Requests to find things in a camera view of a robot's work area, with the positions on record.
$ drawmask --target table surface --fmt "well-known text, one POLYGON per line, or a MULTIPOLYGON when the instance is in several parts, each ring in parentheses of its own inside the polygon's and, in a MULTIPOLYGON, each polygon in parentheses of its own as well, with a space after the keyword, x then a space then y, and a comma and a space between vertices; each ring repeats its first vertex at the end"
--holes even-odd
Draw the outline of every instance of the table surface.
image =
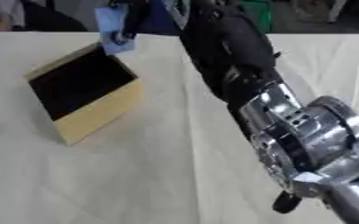
MULTIPOLYGON (((271 35, 303 102, 334 95, 359 112, 359 35, 271 35)), ((141 35, 118 57, 144 102, 73 147, 24 75, 97 34, 0 33, 0 224, 340 223, 317 200, 276 214, 278 187, 172 37, 141 35)))

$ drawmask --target white table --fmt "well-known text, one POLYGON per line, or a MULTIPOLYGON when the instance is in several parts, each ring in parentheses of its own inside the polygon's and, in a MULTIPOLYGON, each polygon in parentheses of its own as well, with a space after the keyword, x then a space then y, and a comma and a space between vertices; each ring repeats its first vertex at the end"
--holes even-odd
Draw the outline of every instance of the white table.
MULTIPOLYGON (((279 188, 176 38, 140 36, 119 55, 144 83, 143 105, 60 143, 23 75, 97 39, 0 33, 0 224, 340 223, 316 200, 271 210, 279 188)), ((359 35, 271 39, 304 102, 331 94, 359 111, 359 35)))

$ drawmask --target chrome metal part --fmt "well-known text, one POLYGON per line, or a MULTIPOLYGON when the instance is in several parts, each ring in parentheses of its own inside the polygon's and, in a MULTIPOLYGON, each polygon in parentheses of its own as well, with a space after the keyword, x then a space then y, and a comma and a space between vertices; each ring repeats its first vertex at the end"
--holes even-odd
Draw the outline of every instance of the chrome metal part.
POLYGON ((286 117, 302 106, 286 84, 276 84, 241 108, 253 133, 260 133, 279 118, 286 117))

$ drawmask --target cardboard box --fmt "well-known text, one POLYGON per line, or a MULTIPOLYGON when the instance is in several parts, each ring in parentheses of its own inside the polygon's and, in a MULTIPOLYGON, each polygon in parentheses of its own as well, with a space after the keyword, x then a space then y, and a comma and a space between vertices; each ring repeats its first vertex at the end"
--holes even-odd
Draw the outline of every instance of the cardboard box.
POLYGON ((98 44, 25 76, 68 145, 98 130, 141 101, 140 79, 98 44))

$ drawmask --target silver metal cylinder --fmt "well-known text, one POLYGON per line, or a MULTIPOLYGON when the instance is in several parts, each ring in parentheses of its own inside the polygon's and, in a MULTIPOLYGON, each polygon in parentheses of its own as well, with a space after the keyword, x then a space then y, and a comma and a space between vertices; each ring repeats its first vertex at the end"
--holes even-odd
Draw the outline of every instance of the silver metal cylinder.
POLYGON ((359 181, 331 185, 323 198, 343 221, 359 224, 359 181))

